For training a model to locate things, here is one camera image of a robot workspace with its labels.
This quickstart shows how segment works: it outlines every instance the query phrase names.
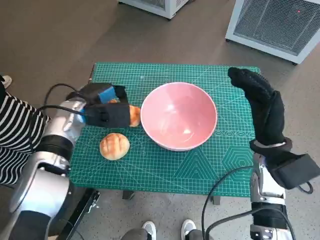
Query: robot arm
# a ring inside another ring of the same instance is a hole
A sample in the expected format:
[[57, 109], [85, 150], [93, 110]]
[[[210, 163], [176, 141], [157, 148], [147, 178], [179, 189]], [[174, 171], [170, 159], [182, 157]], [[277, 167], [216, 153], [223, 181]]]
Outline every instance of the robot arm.
[[[85, 125], [105, 128], [128, 127], [130, 112], [124, 87], [91, 83], [81, 89], [85, 99], [70, 94], [48, 123], [36, 151], [29, 157], [9, 210], [12, 217], [0, 234], [1, 240], [46, 240], [53, 218], [73, 194], [68, 173], [76, 142]], [[119, 98], [121, 103], [106, 104]]]
[[292, 240], [287, 230], [286, 189], [293, 189], [320, 174], [308, 154], [290, 152], [292, 142], [284, 137], [284, 104], [280, 92], [268, 81], [248, 69], [231, 67], [231, 84], [244, 91], [250, 106], [255, 140], [250, 142], [253, 155], [251, 208], [268, 208], [252, 214], [250, 237], [253, 240]]

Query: gray floor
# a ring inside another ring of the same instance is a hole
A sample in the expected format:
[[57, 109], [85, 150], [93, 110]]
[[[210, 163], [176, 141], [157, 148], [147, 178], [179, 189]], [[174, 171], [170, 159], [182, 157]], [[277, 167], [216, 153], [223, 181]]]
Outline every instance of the gray floor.
[[[285, 134], [294, 151], [308, 152], [320, 164], [320, 45], [303, 64], [248, 47], [226, 43], [234, 0], [197, 0], [168, 22], [115, 0], [31, 0], [1, 2], [0, 70], [13, 77], [9, 92], [35, 106], [58, 82], [80, 87], [97, 61], [225, 64], [258, 66], [285, 103]], [[50, 100], [58, 103], [65, 91]], [[312, 181], [313, 195], [287, 194], [288, 212], [298, 239], [320, 235], [320, 178]], [[100, 208], [88, 214], [79, 231], [86, 240], [119, 239], [128, 229], [153, 220], [157, 239], [178, 240], [185, 218], [200, 226], [204, 196], [138, 193], [132, 201], [121, 193], [101, 190]], [[6, 221], [10, 192], [1, 188], [0, 228]], [[209, 206], [206, 224], [250, 208], [249, 199], [223, 198]], [[217, 227], [215, 240], [249, 239], [251, 218]]]

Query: person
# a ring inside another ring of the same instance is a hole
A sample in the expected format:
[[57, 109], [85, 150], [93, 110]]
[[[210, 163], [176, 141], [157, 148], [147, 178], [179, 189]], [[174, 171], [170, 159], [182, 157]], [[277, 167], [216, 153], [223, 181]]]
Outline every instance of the person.
[[[156, 240], [157, 229], [152, 221], [147, 221], [142, 228], [134, 228], [126, 232], [121, 240]], [[194, 221], [187, 219], [181, 227], [181, 240], [202, 240], [202, 231], [198, 230]]]
[[37, 109], [6, 91], [12, 82], [11, 77], [0, 75], [0, 80], [0, 185], [13, 185], [18, 181], [28, 156], [40, 143], [50, 118], [39, 112], [34, 127], [30, 129], [31, 117]]

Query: vent grille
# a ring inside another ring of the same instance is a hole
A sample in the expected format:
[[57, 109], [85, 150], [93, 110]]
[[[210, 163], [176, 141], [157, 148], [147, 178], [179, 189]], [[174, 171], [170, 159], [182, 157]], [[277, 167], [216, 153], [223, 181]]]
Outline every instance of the vent grille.
[[157, 6], [159, 8], [162, 8], [163, 10], [166, 10], [166, 0], [140, 0], [140, 1], [146, 4]]
[[320, 4], [245, 0], [233, 34], [297, 56], [319, 28]]
[[176, 7], [179, 7], [179, 5], [182, 3], [183, 0], [176, 0]]

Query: black glove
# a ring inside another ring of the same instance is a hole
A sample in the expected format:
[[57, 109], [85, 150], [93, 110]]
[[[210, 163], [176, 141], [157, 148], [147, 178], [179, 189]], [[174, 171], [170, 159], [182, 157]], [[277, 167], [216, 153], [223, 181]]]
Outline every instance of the black glove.
[[285, 108], [279, 91], [268, 81], [248, 69], [230, 67], [231, 84], [244, 91], [251, 106], [255, 139], [263, 145], [283, 143], [285, 137]]

